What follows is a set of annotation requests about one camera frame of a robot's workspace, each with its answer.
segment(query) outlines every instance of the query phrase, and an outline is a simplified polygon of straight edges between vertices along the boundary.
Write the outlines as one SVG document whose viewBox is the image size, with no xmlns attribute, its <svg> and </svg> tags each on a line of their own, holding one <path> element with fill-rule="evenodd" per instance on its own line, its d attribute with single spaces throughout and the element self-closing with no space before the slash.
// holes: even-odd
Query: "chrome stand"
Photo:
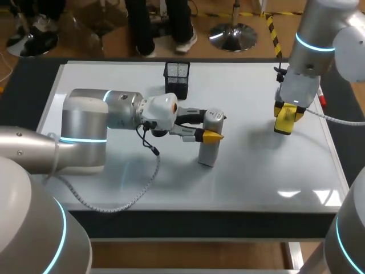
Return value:
<svg viewBox="0 0 365 274">
<path fill-rule="evenodd" d="M 209 40 L 220 50 L 244 51 L 252 48 L 257 43 L 256 31 L 245 25 L 238 23 L 240 16 L 240 0 L 236 0 L 233 5 L 232 22 L 218 25 L 210 30 Z"/>
<path fill-rule="evenodd" d="M 12 46 L 8 47 L 6 50 L 11 55 L 15 55 L 17 57 L 24 57 L 24 56 L 22 56 L 22 52 L 25 52 L 25 50 L 26 50 L 24 45 L 27 42 L 27 40 L 31 38 L 31 34 L 29 33 L 29 26 L 28 26 L 27 18 L 20 11 L 19 11 L 19 17 L 21 19 L 22 26 L 24 28 L 24 31 L 25 31 L 26 35 L 22 40 L 20 40 L 15 45 L 12 45 Z M 57 37 L 57 41 L 54 43 L 52 48 L 48 48 L 47 50 L 45 50 L 44 52 L 42 52 L 38 55 L 43 55 L 43 54 L 49 52 L 50 50 L 54 49 L 58 44 L 58 40 L 59 39 Z"/>
</svg>

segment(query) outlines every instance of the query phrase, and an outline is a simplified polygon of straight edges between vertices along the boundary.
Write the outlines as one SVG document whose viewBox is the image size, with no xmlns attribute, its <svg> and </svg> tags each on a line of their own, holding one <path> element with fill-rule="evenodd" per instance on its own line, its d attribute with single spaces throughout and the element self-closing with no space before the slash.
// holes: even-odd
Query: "yellow black caution tape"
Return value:
<svg viewBox="0 0 365 274">
<path fill-rule="evenodd" d="M 303 12 L 281 12 L 281 13 L 240 13 L 240 16 L 243 17 L 252 17 L 252 16 L 260 16 L 263 17 L 264 14 L 270 15 L 303 15 Z M 232 14 L 230 13 L 198 13 L 195 15 L 198 17 L 216 17 L 216 18 L 230 18 Z"/>
<path fill-rule="evenodd" d="M 280 43 L 279 43 L 278 35 L 277 35 L 277 33 L 275 31 L 275 28 L 274 28 L 273 16 L 271 14 L 264 14 L 264 16 L 266 18 L 267 26 L 269 27 L 271 40 L 273 41 L 273 44 L 274 44 L 275 55 L 276 55 L 277 58 L 283 58 L 283 54 L 281 52 L 281 46 L 280 46 Z"/>
</svg>

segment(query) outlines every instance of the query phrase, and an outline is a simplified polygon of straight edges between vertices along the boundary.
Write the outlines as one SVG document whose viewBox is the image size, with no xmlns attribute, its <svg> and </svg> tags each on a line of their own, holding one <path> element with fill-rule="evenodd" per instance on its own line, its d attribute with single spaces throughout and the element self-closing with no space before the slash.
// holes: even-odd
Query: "person's leg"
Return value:
<svg viewBox="0 0 365 274">
<path fill-rule="evenodd" d="M 152 39 L 151 21 L 146 0 L 125 0 L 128 11 L 128 23 L 138 52 L 143 56 L 151 55 L 155 50 Z"/>
<path fill-rule="evenodd" d="M 38 0 L 38 13 L 45 15 L 48 19 L 58 21 L 65 6 L 66 0 Z"/>
<path fill-rule="evenodd" d="M 191 10 L 188 0 L 166 0 L 172 38 L 176 43 L 186 43 L 193 36 L 193 26 L 190 20 Z"/>
<path fill-rule="evenodd" d="M 33 0 L 13 0 L 13 2 L 19 6 L 21 12 L 27 19 L 33 18 L 35 16 L 33 9 L 33 4 L 34 4 Z"/>
<path fill-rule="evenodd" d="M 57 20 L 63 12 L 66 0 L 38 0 L 36 21 L 30 28 L 32 37 L 25 43 L 21 56 L 29 57 L 43 54 L 57 45 Z"/>
</svg>

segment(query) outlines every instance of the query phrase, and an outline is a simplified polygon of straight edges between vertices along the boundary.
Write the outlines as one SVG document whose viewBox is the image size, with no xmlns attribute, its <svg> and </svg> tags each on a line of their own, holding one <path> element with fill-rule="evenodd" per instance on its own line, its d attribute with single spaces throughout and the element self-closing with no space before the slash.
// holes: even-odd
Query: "metal stand base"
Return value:
<svg viewBox="0 0 365 274">
<path fill-rule="evenodd" d="M 209 40 L 216 48 L 226 51 L 245 51 L 257 43 L 256 31 L 244 24 L 222 24 L 210 30 Z"/>
<path fill-rule="evenodd" d="M 8 47 L 6 50 L 7 50 L 7 52 L 8 53 L 10 53 L 11 55 L 15 55 L 15 56 L 17 56 L 17 57 L 23 57 L 23 56 L 21 56 L 21 52 L 25 49 L 25 47 L 24 47 L 24 44 L 27 42 L 27 40 L 28 40 L 28 36 L 26 36 L 26 37 L 24 37 L 22 40 L 20 40 L 18 43 L 16 43 L 15 45 L 12 45 L 11 47 Z M 43 53 L 40 53 L 40 54 L 38 54 L 38 55 L 34 55 L 34 56 L 27 56 L 27 57 L 35 57 L 35 56 L 39 56 L 39 55 L 43 55 L 43 54 L 45 54 L 45 53 L 47 53 L 47 52 L 49 52 L 50 50 L 52 50 L 52 49 L 54 49 L 56 46 L 57 46 L 57 44 L 58 44 L 58 37 L 57 37 L 57 41 L 56 41 L 56 43 L 54 44 L 54 46 L 52 47 L 52 48 L 50 48 L 50 49 L 47 49 L 45 52 L 43 52 Z"/>
</svg>

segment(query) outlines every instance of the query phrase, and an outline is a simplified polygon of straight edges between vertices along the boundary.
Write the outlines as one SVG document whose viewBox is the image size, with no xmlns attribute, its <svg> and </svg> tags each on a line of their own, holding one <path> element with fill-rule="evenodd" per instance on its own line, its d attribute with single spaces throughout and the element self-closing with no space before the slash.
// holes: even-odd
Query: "white table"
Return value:
<svg viewBox="0 0 365 274">
<path fill-rule="evenodd" d="M 163 94 L 163 70 L 164 63 L 69 62 L 59 70 L 38 131 L 60 133 L 62 103 L 75 88 L 138 91 L 144 97 Z M 218 107 L 228 117 L 216 166 L 197 163 L 198 144 L 176 136 L 149 136 L 161 152 L 161 169 L 151 190 L 131 210 L 336 213 L 348 185 L 327 123 L 307 113 L 292 135 L 275 133 L 275 79 L 272 63 L 192 63 L 188 98 L 179 105 Z M 322 112 L 318 98 L 311 109 Z M 88 202 L 117 207 L 141 191 L 154 165 L 154 156 L 135 132 L 108 130 L 104 172 L 68 178 Z M 48 190 L 69 210 L 87 210 L 61 183 L 51 181 Z M 289 247 L 298 269 L 303 263 L 299 243 Z"/>
</svg>

